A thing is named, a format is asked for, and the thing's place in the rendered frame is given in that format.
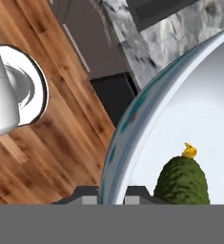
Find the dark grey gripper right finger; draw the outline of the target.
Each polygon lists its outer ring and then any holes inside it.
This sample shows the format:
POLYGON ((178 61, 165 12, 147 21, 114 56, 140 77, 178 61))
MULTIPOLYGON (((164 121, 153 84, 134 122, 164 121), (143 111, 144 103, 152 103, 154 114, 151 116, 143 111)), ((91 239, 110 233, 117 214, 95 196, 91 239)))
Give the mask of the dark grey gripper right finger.
POLYGON ((147 204, 157 204, 165 205, 166 202, 151 196, 145 186, 129 186, 125 197, 125 205, 147 205, 147 204))

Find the white and chrome round object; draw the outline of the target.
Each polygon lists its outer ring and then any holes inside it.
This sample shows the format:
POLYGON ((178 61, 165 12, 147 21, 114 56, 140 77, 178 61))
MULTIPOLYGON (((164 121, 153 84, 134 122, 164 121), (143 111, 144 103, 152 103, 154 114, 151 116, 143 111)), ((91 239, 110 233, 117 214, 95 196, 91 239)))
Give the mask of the white and chrome round object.
POLYGON ((0 45, 0 136, 40 119, 49 102, 40 65, 14 45, 0 45))

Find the white bowl with teal pattern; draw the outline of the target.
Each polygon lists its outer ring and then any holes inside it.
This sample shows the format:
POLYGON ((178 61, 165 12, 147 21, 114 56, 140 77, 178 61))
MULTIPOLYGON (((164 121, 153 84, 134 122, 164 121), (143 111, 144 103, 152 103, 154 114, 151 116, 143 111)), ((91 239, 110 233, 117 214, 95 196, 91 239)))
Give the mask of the white bowl with teal pattern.
POLYGON ((126 109, 107 151, 100 203, 123 204, 129 186, 153 196, 163 166, 186 143, 197 148, 210 205, 224 205, 224 30, 176 58, 126 109))

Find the green cucumber with yellow tip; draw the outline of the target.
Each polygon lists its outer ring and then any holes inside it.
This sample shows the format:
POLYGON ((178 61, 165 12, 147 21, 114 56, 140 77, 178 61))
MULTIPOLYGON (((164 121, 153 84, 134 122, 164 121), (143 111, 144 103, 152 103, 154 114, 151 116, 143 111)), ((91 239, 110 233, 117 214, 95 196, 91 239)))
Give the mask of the green cucumber with yellow tip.
POLYGON ((186 143, 182 154, 163 166, 153 196, 169 204, 210 205, 206 174, 195 161, 196 154, 197 148, 186 143))

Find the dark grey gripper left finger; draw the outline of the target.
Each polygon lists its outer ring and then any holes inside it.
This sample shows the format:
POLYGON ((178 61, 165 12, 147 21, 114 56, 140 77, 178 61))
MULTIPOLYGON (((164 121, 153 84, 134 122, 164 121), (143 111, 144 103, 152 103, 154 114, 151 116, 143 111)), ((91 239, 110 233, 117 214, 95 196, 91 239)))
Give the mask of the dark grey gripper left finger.
POLYGON ((64 197, 54 202, 54 205, 64 205, 82 196, 98 196, 98 186, 77 186, 71 196, 64 197))

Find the dark grey appliance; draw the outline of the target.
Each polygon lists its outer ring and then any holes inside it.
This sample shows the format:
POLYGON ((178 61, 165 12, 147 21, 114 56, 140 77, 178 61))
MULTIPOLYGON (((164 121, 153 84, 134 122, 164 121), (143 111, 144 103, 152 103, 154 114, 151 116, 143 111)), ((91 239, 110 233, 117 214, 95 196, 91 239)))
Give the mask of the dark grey appliance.
POLYGON ((199 0, 126 0, 138 31, 187 8, 199 0))

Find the grey-brown cupboard front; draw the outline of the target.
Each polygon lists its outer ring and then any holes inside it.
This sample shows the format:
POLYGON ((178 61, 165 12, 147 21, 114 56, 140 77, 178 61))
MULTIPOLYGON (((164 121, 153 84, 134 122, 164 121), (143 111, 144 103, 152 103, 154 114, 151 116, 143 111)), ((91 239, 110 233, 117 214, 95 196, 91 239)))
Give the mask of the grey-brown cupboard front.
POLYGON ((90 79, 128 72, 135 80, 103 0, 49 1, 58 23, 68 26, 88 63, 90 79))

